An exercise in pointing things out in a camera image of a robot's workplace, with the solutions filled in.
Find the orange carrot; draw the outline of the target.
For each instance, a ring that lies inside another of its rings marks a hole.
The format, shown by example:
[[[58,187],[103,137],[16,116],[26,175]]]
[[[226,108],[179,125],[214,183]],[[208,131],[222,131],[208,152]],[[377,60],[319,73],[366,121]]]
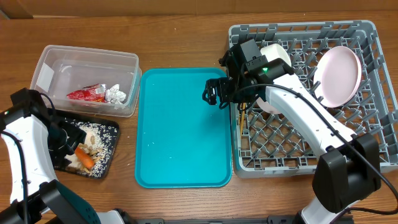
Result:
[[[77,147],[75,149],[75,155],[77,156],[77,158],[80,160],[80,162],[83,164],[85,168],[91,170],[94,167],[95,165],[94,160],[80,147]]]

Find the small white plate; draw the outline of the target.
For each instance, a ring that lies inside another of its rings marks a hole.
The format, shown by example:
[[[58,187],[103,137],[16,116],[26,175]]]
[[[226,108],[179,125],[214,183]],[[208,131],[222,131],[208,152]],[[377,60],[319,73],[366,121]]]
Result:
[[[284,50],[284,48],[279,44],[271,44],[267,47],[260,49],[261,54],[267,59],[268,67],[275,67],[276,65],[288,65],[292,66],[290,56]]]

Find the red snack wrapper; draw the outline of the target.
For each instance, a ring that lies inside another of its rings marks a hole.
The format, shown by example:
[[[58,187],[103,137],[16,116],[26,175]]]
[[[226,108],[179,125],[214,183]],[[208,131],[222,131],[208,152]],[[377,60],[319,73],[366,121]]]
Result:
[[[105,102],[106,85],[94,84],[73,91],[67,95],[70,100],[84,100],[92,102]]]

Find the white napkin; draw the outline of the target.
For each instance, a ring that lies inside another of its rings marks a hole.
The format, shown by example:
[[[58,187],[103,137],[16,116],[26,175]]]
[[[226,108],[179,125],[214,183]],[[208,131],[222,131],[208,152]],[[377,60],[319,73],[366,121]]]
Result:
[[[110,89],[107,89],[105,92],[105,100],[108,103],[121,105],[123,101],[126,99],[126,94],[121,91],[119,84],[115,84]]]

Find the large pink plate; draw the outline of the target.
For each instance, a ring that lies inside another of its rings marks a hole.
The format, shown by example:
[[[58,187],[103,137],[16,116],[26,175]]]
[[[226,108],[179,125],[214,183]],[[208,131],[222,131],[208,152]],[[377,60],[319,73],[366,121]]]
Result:
[[[361,62],[348,47],[337,46],[320,59],[313,82],[320,84],[315,96],[322,97],[321,104],[337,108],[349,102],[356,94],[361,81]]]

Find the bowl with food scraps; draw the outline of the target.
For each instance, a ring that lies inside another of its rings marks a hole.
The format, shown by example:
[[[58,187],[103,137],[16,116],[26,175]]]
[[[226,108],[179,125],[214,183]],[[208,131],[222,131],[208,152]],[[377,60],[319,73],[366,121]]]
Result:
[[[266,113],[269,114],[280,114],[280,111],[277,110],[275,107],[271,106],[267,101],[264,101],[262,98],[258,98],[256,100],[257,105],[265,111]]]

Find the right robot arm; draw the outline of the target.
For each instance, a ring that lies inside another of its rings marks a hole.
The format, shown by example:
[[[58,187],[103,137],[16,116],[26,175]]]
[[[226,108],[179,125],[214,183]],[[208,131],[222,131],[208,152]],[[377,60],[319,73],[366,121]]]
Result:
[[[286,223],[333,223],[389,184],[380,171],[376,138],[357,135],[327,112],[302,85],[281,45],[259,47],[247,39],[227,50],[219,63],[227,75],[207,80],[205,102],[223,109],[266,101],[293,124],[317,157],[315,198]]]

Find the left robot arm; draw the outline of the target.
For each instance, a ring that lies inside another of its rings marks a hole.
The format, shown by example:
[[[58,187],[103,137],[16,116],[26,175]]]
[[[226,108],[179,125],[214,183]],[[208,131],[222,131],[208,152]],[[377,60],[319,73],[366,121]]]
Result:
[[[85,133],[57,120],[42,98],[43,93],[23,88],[11,95],[13,106],[1,113],[1,137],[12,172],[11,204],[1,212],[1,223],[37,223],[47,211],[55,214],[51,223],[131,223],[122,210],[96,212],[57,180],[53,163],[63,163]]]

